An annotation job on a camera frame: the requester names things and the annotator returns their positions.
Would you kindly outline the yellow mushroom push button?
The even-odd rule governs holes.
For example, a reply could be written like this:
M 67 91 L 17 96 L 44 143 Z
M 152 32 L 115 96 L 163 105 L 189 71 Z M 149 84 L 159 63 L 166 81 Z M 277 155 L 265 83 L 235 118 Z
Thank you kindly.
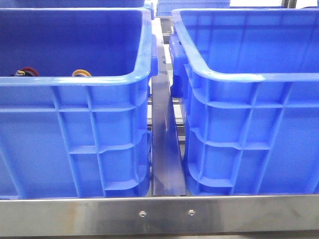
M 72 73 L 72 77 L 91 77 L 91 73 L 84 69 L 77 69 Z

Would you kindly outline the red mushroom push button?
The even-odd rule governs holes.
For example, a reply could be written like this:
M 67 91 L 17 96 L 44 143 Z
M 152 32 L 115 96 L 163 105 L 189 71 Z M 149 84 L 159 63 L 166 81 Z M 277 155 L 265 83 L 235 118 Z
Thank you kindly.
M 24 67 L 11 74 L 10 77 L 38 77 L 39 73 L 31 67 Z

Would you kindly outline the steel divider bar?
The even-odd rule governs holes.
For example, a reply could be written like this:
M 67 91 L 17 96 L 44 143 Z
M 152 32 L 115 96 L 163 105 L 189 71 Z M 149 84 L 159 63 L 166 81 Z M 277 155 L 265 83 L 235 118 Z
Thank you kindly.
M 158 74 L 152 77 L 153 165 L 152 195 L 185 196 L 173 102 L 170 94 L 163 40 L 157 37 Z

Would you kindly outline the large blue crate left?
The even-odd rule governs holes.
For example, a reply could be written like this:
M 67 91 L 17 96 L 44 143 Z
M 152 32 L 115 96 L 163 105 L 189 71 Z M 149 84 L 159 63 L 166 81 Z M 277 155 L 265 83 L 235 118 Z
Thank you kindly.
M 145 196 L 157 73 L 146 9 L 2 8 L 1 199 Z

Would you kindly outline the large blue crate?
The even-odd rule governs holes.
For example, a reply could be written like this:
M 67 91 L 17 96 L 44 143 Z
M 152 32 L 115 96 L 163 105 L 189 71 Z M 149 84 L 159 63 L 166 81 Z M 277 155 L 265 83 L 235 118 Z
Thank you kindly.
M 145 196 L 157 73 L 146 9 L 2 8 L 1 199 Z
M 172 11 L 188 191 L 319 191 L 319 11 Z

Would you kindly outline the large blue crate right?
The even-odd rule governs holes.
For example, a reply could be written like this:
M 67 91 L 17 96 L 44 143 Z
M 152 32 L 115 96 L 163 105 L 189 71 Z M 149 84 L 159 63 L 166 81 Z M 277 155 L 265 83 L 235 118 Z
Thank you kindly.
M 188 191 L 319 191 L 319 11 L 172 11 Z

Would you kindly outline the blue crate back right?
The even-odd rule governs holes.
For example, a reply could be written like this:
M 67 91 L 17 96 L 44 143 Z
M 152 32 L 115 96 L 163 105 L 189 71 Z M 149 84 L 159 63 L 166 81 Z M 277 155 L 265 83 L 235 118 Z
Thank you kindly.
M 230 0 L 159 0 L 157 16 L 171 16 L 171 11 L 182 8 L 229 8 Z

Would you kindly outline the rail screw left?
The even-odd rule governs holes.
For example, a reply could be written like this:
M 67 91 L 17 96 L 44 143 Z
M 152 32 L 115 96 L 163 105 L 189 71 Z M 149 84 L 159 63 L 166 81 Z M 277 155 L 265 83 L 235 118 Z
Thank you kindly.
M 139 216 L 142 217 L 142 218 L 145 217 L 146 215 L 147 215 L 147 213 L 145 211 L 140 211 L 139 212 Z

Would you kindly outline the rail screw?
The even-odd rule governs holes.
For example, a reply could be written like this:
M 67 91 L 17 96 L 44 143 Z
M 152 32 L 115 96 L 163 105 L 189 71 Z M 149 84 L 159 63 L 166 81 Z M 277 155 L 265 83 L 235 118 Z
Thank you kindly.
M 193 216 L 194 214 L 195 214 L 195 210 L 190 209 L 190 210 L 188 211 L 188 215 L 189 215 L 189 216 Z
M 147 215 L 147 213 L 145 211 L 140 211 L 139 212 L 139 216 L 142 217 L 142 218 L 145 217 L 146 215 Z

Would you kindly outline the rail screw right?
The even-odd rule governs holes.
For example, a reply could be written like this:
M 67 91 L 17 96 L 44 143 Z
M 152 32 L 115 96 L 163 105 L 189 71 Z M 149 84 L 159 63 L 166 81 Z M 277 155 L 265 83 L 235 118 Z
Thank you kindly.
M 189 216 L 193 216 L 194 214 L 195 214 L 195 210 L 190 209 L 190 210 L 188 211 L 188 215 L 189 215 Z

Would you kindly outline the steel front rail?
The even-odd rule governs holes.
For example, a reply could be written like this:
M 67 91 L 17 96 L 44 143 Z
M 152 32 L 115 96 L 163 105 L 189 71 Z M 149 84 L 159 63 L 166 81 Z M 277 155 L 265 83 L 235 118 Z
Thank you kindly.
M 147 215 L 140 217 L 139 212 Z M 2 200 L 0 235 L 108 236 L 316 231 L 318 195 Z

